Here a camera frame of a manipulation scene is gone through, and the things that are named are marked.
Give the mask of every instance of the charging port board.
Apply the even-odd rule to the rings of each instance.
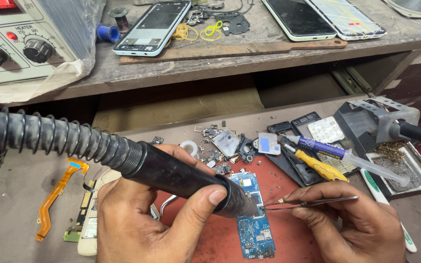
[[[251,172],[231,174],[228,179],[239,184],[246,193],[250,193],[251,198],[258,204],[257,212],[253,216],[237,217],[238,235],[243,257],[259,260],[274,257],[276,247],[264,211],[264,203],[256,174]]]

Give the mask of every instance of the power switch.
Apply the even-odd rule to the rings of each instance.
[[[17,5],[12,0],[0,0],[0,9],[13,9]]]

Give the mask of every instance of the smartphone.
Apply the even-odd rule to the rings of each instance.
[[[126,56],[157,56],[191,7],[191,2],[157,2],[113,46]]]
[[[380,38],[386,30],[347,0],[306,0],[343,40]]]
[[[290,40],[333,39],[336,31],[303,0],[262,0]]]

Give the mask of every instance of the orange flex cable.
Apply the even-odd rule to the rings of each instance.
[[[69,178],[73,175],[73,173],[77,170],[82,169],[82,174],[85,176],[87,170],[89,169],[90,165],[84,163],[81,160],[76,160],[73,158],[67,158],[67,162],[69,167],[65,171],[63,177],[55,186],[55,188],[51,191],[48,197],[45,199],[43,204],[40,206],[38,213],[40,214],[40,218],[38,222],[41,224],[40,230],[37,232],[37,236],[35,237],[35,241],[42,242],[45,238],[46,234],[50,230],[51,221],[50,221],[50,214],[48,213],[48,209],[50,208],[51,204],[55,201],[56,197],[60,195],[61,191],[63,190],[64,186],[69,181]]]

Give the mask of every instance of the red mat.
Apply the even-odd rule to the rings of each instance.
[[[249,166],[242,160],[231,165],[232,171],[239,173],[241,168],[256,174],[259,182],[263,202],[276,203],[278,199],[298,188],[284,171],[280,170],[266,156],[256,156]],[[170,194],[159,191],[155,206],[158,210]],[[168,204],[164,209],[161,222],[171,226],[179,209],[183,206],[183,198],[178,198]],[[243,258],[235,218],[223,218],[212,215],[206,222],[199,238],[193,263],[241,263],[241,262],[268,262],[268,263],[322,263],[324,262],[319,252],[318,244],[313,233],[306,224],[291,215],[291,210],[268,211],[267,218],[272,230],[276,246],[276,256],[264,260]]]

